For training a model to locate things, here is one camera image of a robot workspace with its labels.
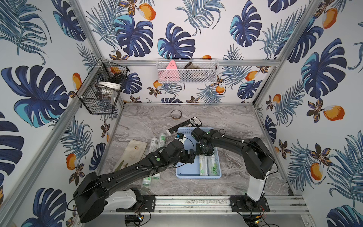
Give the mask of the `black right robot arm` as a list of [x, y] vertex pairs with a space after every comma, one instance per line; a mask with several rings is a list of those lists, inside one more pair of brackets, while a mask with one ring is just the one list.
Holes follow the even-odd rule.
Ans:
[[199, 155], [210, 155], [214, 148], [222, 148], [243, 157], [246, 170], [250, 175], [245, 196], [254, 202], [261, 200], [267, 175], [275, 159], [260, 138], [239, 139], [217, 130], [203, 131], [199, 127], [192, 131], [192, 137], [199, 143], [196, 146], [196, 152]]

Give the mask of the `green cap plastic wrap roll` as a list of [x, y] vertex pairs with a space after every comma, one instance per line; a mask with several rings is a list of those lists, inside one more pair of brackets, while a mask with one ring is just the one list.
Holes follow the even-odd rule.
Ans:
[[[161, 148], [165, 146], [165, 142], [166, 142], [166, 134], [161, 133], [159, 135], [159, 139], [158, 139], [157, 151], [161, 151]], [[160, 177], [161, 177], [161, 173], [157, 173], [157, 174], [152, 176], [152, 178], [155, 179], [155, 180], [159, 180]]]

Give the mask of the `red label plastic wrap roll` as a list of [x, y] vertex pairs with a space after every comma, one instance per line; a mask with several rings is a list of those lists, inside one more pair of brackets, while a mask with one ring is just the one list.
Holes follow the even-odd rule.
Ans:
[[217, 164], [215, 155], [207, 156], [208, 173], [209, 176], [217, 176]]

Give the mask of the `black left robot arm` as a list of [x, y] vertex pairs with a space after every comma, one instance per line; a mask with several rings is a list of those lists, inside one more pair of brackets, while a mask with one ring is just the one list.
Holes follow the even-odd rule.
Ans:
[[104, 211], [106, 199], [119, 188], [163, 172], [178, 163], [193, 163], [195, 156], [195, 150], [185, 150], [184, 144], [175, 139], [136, 164], [99, 176], [95, 172], [86, 175], [73, 194], [80, 222], [87, 223], [98, 217]]

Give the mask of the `green label plastic wrap roll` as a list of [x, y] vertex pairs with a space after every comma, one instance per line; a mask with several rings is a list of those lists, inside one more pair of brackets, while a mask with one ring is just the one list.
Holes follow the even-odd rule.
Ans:
[[199, 175], [209, 176], [208, 160], [206, 156], [199, 155]]

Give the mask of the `light blue perforated plastic basket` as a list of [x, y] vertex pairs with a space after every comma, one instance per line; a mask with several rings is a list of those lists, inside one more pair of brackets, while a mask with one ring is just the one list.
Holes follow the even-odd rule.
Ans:
[[[192, 131], [195, 127], [183, 127], [179, 128], [177, 132], [181, 132], [185, 135], [186, 141], [184, 143], [184, 149], [190, 150], [195, 149], [196, 145], [199, 143], [192, 137]], [[199, 175], [199, 156], [195, 157], [194, 163], [192, 164], [185, 164], [178, 163], [178, 168], [176, 169], [176, 177], [177, 178], [184, 178], [184, 179], [218, 179], [222, 176], [220, 162], [219, 162], [219, 154], [218, 149], [214, 148], [215, 151], [215, 158], [217, 164], [217, 176], [200, 176]]]

